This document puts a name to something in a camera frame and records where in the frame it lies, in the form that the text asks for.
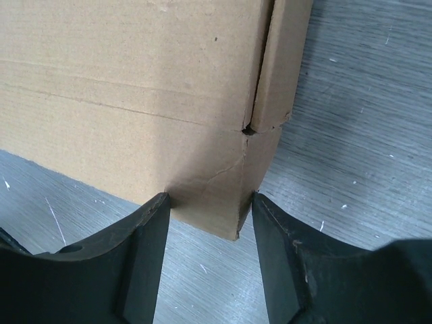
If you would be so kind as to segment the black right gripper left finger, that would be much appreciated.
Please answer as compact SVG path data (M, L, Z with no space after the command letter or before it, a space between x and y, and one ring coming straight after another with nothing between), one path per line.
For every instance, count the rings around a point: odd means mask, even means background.
M2 323L152 323L170 218L162 192L58 252L1 232Z

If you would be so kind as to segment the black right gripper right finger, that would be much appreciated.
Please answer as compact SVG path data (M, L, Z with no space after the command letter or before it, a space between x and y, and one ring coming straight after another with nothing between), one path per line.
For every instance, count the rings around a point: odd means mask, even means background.
M270 323L430 323L431 241L365 250L255 193L252 220Z

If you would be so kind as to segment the brown cardboard box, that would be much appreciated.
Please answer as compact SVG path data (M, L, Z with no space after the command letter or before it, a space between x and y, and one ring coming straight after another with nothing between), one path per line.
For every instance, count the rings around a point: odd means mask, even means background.
M311 1L2 1L1 149L237 239Z

